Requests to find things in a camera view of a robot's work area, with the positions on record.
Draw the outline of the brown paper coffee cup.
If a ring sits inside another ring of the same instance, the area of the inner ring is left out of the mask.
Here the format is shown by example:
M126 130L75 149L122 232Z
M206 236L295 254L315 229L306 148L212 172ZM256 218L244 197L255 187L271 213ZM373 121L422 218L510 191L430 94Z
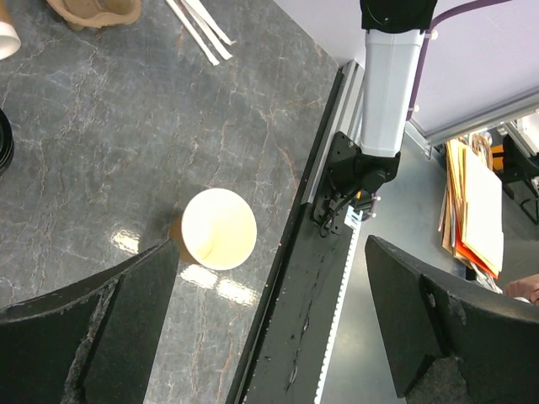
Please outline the brown paper coffee cup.
M168 229L180 259L224 271L242 265L254 250L257 223L242 196L229 189L198 193Z

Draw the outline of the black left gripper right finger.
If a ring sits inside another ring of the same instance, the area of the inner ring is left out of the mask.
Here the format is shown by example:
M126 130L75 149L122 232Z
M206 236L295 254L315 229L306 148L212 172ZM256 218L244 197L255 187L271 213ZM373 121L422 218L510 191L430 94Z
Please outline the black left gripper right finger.
M368 237L366 265L397 396L536 403L538 309Z

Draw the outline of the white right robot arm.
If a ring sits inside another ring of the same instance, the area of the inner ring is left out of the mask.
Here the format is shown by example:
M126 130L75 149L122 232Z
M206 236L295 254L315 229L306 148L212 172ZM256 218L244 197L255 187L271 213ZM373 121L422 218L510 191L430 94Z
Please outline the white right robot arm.
M339 233L339 212L357 196L372 203L395 179L404 128L434 1L362 1L366 60L351 62L337 91L310 182L321 237Z

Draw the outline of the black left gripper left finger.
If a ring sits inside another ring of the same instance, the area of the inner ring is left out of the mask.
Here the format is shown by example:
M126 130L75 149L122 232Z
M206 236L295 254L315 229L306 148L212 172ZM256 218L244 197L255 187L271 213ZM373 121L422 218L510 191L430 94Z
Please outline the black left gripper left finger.
M142 403L179 264L167 240L1 310L3 403Z

